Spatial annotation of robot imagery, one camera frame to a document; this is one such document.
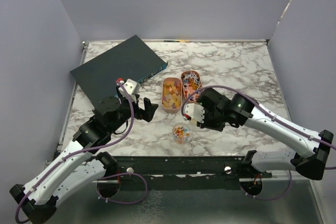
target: candy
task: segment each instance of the candy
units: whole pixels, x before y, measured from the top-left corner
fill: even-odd
[[[190,73],[182,75],[181,78],[184,88],[183,92],[186,98],[195,90],[202,87],[199,77],[194,71],[190,71]],[[201,92],[194,94],[190,100],[195,101],[200,96],[200,94]]]
[[[173,127],[173,137],[179,144],[188,142],[190,133],[190,129],[185,123],[177,123]]]
[[[181,83],[176,81],[165,81],[163,83],[162,105],[167,109],[177,109],[181,106],[181,103]]]

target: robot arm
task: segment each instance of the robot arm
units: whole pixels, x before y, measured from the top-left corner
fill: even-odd
[[[69,145],[42,173],[24,185],[11,188],[10,194],[32,223],[47,221],[66,198],[86,184],[118,173],[117,161],[110,154],[103,152],[95,156],[95,153],[105,147],[111,134],[131,117],[128,95],[134,118],[147,122],[153,119],[158,105],[144,98],[145,109],[139,108],[140,85],[132,80],[121,84],[123,88],[117,87],[119,98],[105,97],[93,110],[94,116],[79,128]]]
[[[196,120],[201,128],[222,131],[226,123],[232,127],[244,125],[264,132],[292,149],[286,152],[249,152],[251,166],[259,172],[296,170],[304,177],[322,179],[330,148],[314,141],[314,138],[331,143],[331,132],[305,129],[276,115],[262,104],[255,106],[240,94],[230,100],[210,88],[203,91],[197,102],[187,104],[184,114],[187,119]]]

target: screw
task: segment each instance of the screw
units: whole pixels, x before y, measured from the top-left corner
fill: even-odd
[[[134,169],[132,167],[128,167],[126,172],[127,173],[134,173]]]
[[[229,166],[225,166],[224,171],[226,174],[230,174],[232,172],[232,169]]]

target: gray wall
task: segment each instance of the gray wall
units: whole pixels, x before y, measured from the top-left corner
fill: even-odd
[[[61,0],[83,40],[269,39],[289,0]]]
[[[335,45],[336,0],[293,0],[269,49],[293,121],[336,134]],[[336,165],[334,151],[328,165]],[[322,185],[336,223],[335,180],[326,172]]]
[[[0,216],[15,223],[14,184],[52,157],[81,40],[60,0],[0,0]]]

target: white marble surface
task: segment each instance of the white marble surface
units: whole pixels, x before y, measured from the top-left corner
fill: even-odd
[[[117,42],[91,42],[85,62],[116,46]],[[144,83],[140,97],[160,104],[162,81],[179,77],[183,71],[196,70],[203,86],[222,84],[254,97],[273,112],[287,118],[278,82],[264,42],[245,43],[177,43],[148,42],[157,55],[169,65],[166,70]],[[228,97],[232,93],[220,90]],[[77,88],[64,138],[72,140],[78,127],[92,116],[93,106],[80,87]],[[286,147],[273,138],[247,127],[230,126],[223,132],[192,132],[192,141],[177,144],[172,126],[184,122],[180,113],[169,114],[160,106],[152,122],[135,121],[131,134],[117,145],[103,149],[112,155],[209,156],[244,155],[248,150],[277,151]]]

